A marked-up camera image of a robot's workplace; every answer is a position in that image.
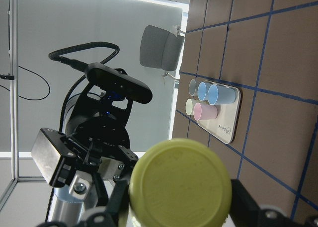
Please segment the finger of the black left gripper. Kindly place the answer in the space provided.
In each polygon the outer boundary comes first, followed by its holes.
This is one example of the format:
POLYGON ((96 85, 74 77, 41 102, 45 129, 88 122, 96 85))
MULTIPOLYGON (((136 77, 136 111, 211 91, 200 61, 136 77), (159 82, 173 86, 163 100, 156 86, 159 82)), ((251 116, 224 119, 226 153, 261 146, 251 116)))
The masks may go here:
POLYGON ((31 157, 50 186, 64 187, 70 184, 77 156, 69 149, 64 133, 41 128, 31 150, 31 157))
POLYGON ((103 179, 130 181, 138 156, 123 145, 108 148, 100 159, 98 173, 103 179))

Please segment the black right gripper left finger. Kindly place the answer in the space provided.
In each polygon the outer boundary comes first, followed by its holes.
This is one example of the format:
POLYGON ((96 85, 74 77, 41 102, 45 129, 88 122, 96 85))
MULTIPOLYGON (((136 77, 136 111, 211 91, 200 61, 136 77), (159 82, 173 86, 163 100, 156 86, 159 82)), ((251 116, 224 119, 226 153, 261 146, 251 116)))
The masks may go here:
POLYGON ((117 181, 106 207, 106 213, 111 216, 116 227, 127 225, 129 214, 128 189, 129 184, 126 180, 117 181))

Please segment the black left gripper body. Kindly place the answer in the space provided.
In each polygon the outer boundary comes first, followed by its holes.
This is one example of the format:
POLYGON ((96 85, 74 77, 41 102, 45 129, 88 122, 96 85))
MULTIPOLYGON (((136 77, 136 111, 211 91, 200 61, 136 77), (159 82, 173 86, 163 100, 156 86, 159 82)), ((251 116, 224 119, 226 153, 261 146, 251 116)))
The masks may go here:
POLYGON ((96 173, 108 148, 130 149, 126 130, 133 100, 88 82, 65 126, 68 147, 75 152, 75 172, 96 173))

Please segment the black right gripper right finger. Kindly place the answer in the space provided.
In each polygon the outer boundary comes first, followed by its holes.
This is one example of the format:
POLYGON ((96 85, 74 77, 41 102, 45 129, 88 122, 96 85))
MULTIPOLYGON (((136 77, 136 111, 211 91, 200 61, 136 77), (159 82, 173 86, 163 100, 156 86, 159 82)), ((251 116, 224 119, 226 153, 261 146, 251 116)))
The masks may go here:
POLYGON ((236 227, 256 227, 260 207, 238 179, 231 180, 230 217, 236 227))

